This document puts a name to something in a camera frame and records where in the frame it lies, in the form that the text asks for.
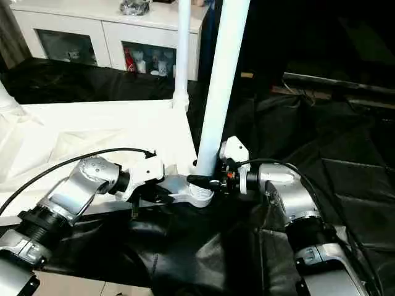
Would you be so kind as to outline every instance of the cable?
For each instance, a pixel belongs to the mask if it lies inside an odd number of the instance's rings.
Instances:
[[[138,149],[138,148],[111,148],[111,149],[104,149],[104,150],[99,150],[99,151],[95,151],[95,152],[91,152],[91,153],[87,153],[81,156],[77,156],[74,158],[71,158],[69,160],[66,160],[64,162],[58,163],[57,165],[54,165],[50,168],[48,168],[47,170],[43,171],[42,173],[38,174],[37,176],[35,176],[34,178],[32,178],[31,180],[27,181],[24,185],[22,185],[18,190],[16,190],[7,200],[6,202],[3,203],[3,205],[0,207],[0,216],[4,213],[4,211],[6,210],[6,208],[9,206],[9,204],[23,191],[25,190],[27,187],[29,187],[30,185],[32,185],[34,182],[36,182],[37,180],[41,179],[43,176],[48,175],[50,172],[60,168],[60,167],[64,167],[65,165],[68,165],[69,163],[72,162],[76,162],[77,160],[81,160],[87,157],[91,157],[91,156],[95,156],[95,155],[99,155],[99,154],[104,154],[104,153],[109,153],[109,152],[115,152],[115,151],[133,151],[133,152],[141,152],[144,153],[146,155],[146,158],[155,156],[155,153],[152,153],[148,150],[143,150],[143,149]]]
[[[299,176],[301,177],[301,179],[303,179],[304,182],[307,183],[307,185],[310,187],[310,190],[312,191],[313,195],[315,196],[315,200],[318,200],[317,198],[317,192],[315,190],[315,187],[313,186],[313,184],[310,182],[310,179],[303,173],[301,173],[295,166],[286,163],[286,162],[282,162],[281,160],[275,160],[272,158],[256,158],[256,159],[252,159],[252,160],[246,160],[244,162],[237,162],[236,163],[236,167],[239,168],[242,165],[246,165],[248,163],[278,163],[280,165],[284,165],[285,167],[289,168],[290,170],[293,170],[295,173],[299,174]],[[337,207],[334,204],[334,201],[332,200],[332,198],[330,196],[328,196],[326,194],[326,192],[322,189],[320,189],[320,191],[323,193],[323,196],[325,196],[325,198],[327,199],[327,201],[331,204],[331,206],[333,207],[333,210],[336,212],[336,214],[339,216],[340,220],[342,221],[343,225],[346,227],[346,229],[349,231],[352,239],[355,241],[355,243],[357,244],[358,248],[360,249],[362,255],[365,258],[365,261],[368,264],[368,267],[370,269],[370,272],[373,275],[373,279],[374,282],[372,283],[373,287],[375,288],[377,295],[379,296],[383,296],[384,295],[384,289],[383,289],[383,285],[380,281],[380,277],[378,276],[378,273],[376,272],[376,270],[374,269],[373,263],[372,261],[370,261],[367,251],[365,249],[365,247],[363,246],[363,244],[361,243],[360,240],[358,240],[356,234],[354,231],[352,231],[349,223],[347,222],[347,218],[344,216],[344,214],[340,211],[339,207]]]

